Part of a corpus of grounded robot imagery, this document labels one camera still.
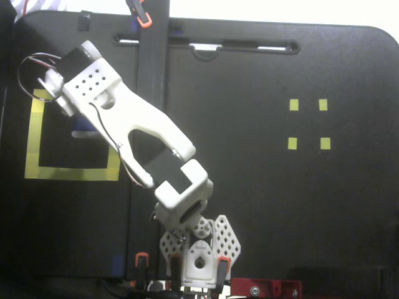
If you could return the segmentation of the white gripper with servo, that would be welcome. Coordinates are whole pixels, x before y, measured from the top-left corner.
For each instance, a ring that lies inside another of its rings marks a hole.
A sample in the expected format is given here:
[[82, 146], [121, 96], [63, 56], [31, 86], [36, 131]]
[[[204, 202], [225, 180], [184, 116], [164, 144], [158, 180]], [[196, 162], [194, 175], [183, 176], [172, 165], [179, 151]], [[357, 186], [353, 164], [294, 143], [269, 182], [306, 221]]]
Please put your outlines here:
[[[38, 78], [37, 81], [47, 90], [63, 114], [72, 117], [75, 114], [75, 107], [68, 98], [62, 95], [64, 79], [54, 69], [48, 69], [45, 72], [44, 79]], [[100, 133], [97, 131], [73, 131], [71, 135], [78, 139], [99, 139]]]

